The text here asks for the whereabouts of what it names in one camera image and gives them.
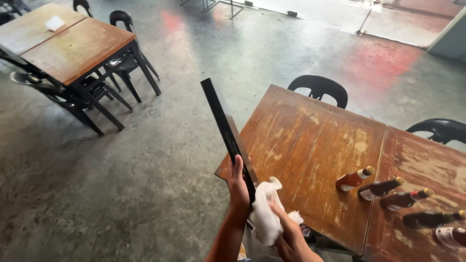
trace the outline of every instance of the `sauce bottle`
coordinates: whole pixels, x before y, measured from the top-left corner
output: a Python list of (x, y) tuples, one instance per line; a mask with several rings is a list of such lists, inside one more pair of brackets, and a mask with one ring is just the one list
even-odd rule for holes
[(335, 186), (343, 191), (349, 191), (357, 186), (360, 186), (364, 179), (372, 175), (376, 170), (372, 166), (368, 166), (357, 172), (348, 173), (336, 180)]
[(365, 200), (371, 201), (379, 197), (384, 197), (391, 190), (404, 184), (404, 179), (397, 177), (384, 182), (374, 182), (370, 185), (358, 189), (357, 194)]
[(459, 212), (420, 212), (403, 216), (403, 223), (411, 229), (439, 228), (453, 221), (466, 220), (466, 211)]
[(434, 241), (449, 248), (466, 247), (466, 230), (464, 228), (437, 228)]
[(400, 208), (412, 207), (414, 203), (431, 197), (433, 195), (434, 191), (432, 191), (432, 189), (429, 188), (407, 193), (398, 192), (396, 194), (392, 194), (382, 198), (380, 200), (380, 206), (382, 206), (383, 208), (387, 208), (391, 211), (395, 211)]

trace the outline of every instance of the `white napkin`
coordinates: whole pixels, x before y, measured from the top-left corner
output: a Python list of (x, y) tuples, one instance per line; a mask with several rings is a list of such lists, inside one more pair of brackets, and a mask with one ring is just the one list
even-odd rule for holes
[(58, 16), (52, 17), (49, 21), (47, 21), (47, 23), (45, 23), (45, 26), (47, 27), (47, 29), (52, 32), (55, 32), (57, 29), (59, 29), (60, 27), (64, 25), (65, 25), (65, 22), (63, 22), (63, 20)]
[[(276, 177), (270, 177), (269, 181), (270, 183), (262, 182), (256, 188), (256, 200), (250, 216), (254, 225), (253, 234), (267, 247), (273, 246), (278, 236), (283, 233), (280, 219), (272, 212), (268, 202), (275, 202), (282, 210), (285, 210), (277, 194), (277, 190), (281, 189), (280, 181)], [(298, 224), (304, 222), (298, 211), (292, 211), (288, 216)]]

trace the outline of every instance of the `white cloth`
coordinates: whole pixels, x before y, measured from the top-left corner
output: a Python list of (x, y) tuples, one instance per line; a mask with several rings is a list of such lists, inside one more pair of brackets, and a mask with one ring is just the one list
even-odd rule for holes
[[(270, 177), (269, 181), (262, 182), (256, 188), (256, 200), (253, 203), (253, 211), (250, 216), (254, 225), (253, 234), (267, 247), (273, 246), (278, 236), (283, 233), (280, 219), (272, 212), (268, 202), (275, 202), (282, 210), (285, 210), (277, 194), (277, 190), (281, 189), (280, 181), (276, 177)], [(298, 211), (292, 211), (288, 216), (298, 224), (304, 222)]]

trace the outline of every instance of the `wooden plank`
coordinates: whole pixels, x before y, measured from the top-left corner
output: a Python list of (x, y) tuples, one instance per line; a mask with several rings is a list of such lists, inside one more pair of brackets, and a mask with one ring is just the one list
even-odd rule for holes
[(135, 38), (131, 32), (87, 18), (21, 57), (69, 85)]
[[(278, 177), (287, 211), (299, 210), (305, 223), (362, 254), (370, 203), (356, 191), (340, 193), (338, 177), (378, 166), (386, 126), (324, 102), (271, 85), (241, 136), (259, 181)], [(226, 180), (227, 157), (216, 175)], [(367, 179), (368, 184), (375, 176)]]
[[(45, 23), (58, 16), (65, 25), (55, 32), (49, 31)], [(46, 40), (86, 19), (87, 16), (64, 6), (49, 3), (0, 27), (0, 45), (21, 55)]]
[[(436, 244), (433, 229), (412, 230), (402, 223), (404, 214), (420, 211), (455, 211), (466, 207), (466, 153), (390, 127), (385, 137), (379, 180), (401, 176), (406, 184), (396, 191), (431, 188), (432, 198), (396, 212), (374, 201), (363, 259), (366, 262), (465, 262), (464, 248)], [(457, 222), (456, 226), (465, 226)]]

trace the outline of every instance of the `person's hand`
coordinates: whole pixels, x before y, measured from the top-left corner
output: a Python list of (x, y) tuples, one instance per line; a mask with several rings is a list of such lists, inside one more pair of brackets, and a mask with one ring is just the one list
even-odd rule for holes
[(251, 213), (251, 208), (249, 206), (249, 193), (246, 182), (243, 179), (243, 159), (240, 155), (236, 155), (234, 159), (235, 165), (231, 168), (232, 173), (228, 180), (230, 209), (235, 215), (247, 218), (249, 213)]
[(312, 252), (302, 236), (299, 225), (291, 219), (277, 204), (269, 202), (272, 212), (280, 218), (283, 235), (278, 236), (275, 246), (284, 262), (323, 262)]

